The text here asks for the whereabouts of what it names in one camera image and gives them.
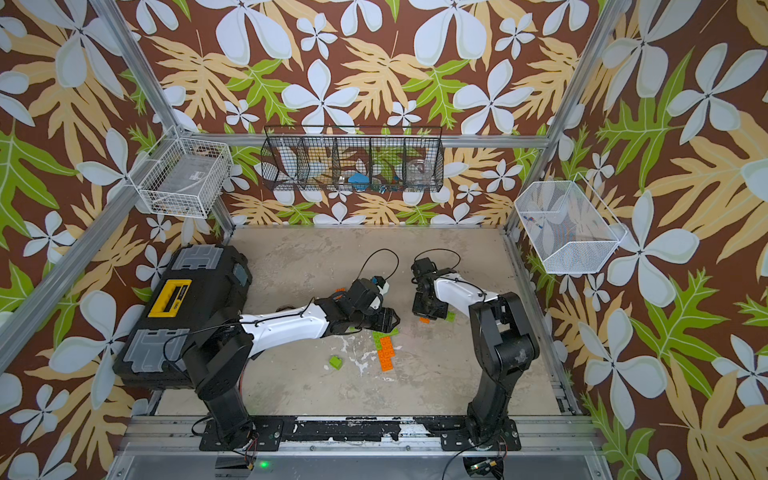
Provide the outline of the small lime brick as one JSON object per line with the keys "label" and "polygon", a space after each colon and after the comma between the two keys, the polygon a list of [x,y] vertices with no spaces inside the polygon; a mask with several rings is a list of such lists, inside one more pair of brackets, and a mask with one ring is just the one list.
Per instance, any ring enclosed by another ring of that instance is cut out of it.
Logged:
{"label": "small lime brick", "polygon": [[343,366],[343,360],[338,356],[332,356],[329,359],[329,365],[335,370],[340,370]]}

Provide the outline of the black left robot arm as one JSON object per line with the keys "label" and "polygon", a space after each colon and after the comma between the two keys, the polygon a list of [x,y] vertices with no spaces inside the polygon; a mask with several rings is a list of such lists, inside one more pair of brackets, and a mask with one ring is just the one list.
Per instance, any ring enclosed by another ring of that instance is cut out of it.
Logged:
{"label": "black left robot arm", "polygon": [[261,315],[226,308],[205,327],[186,335],[178,360],[211,419],[204,437],[220,450],[241,452],[258,438],[247,411],[240,379],[247,364],[263,352],[303,340],[345,336],[362,330],[389,333],[400,323],[383,305],[389,290],[382,276],[358,278],[345,290],[313,298],[305,306]]}

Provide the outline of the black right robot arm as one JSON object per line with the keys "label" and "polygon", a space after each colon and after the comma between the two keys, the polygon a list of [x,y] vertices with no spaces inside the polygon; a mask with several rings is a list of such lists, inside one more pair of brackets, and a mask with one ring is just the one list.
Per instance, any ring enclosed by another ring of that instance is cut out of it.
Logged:
{"label": "black right robot arm", "polygon": [[514,423],[508,407],[517,381],[539,357],[540,349],[520,297],[497,294],[464,279],[453,268],[439,268],[429,258],[411,265],[416,286],[412,312],[429,320],[445,319],[450,309],[467,316],[475,357],[482,374],[467,406],[465,427],[458,431],[473,446],[512,443]]}

